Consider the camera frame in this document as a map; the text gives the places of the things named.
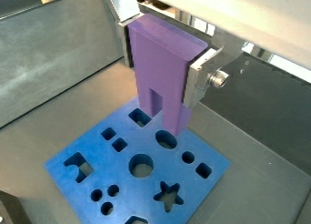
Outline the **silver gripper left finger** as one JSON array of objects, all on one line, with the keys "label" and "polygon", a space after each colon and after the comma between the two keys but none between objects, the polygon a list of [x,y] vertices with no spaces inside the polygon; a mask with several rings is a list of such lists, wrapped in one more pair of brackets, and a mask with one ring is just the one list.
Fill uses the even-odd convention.
[{"label": "silver gripper left finger", "polygon": [[114,15],[116,31],[121,41],[124,60],[133,67],[128,38],[128,24],[141,16],[137,0],[108,0]]}]

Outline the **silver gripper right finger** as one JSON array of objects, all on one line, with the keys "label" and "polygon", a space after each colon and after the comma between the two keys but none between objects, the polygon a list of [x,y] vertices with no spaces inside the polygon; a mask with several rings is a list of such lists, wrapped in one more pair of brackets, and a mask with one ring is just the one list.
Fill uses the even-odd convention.
[{"label": "silver gripper right finger", "polygon": [[209,87],[221,88],[228,74],[226,66],[242,53],[244,40],[221,29],[213,31],[210,49],[190,64],[182,93],[182,104],[192,108]]}]

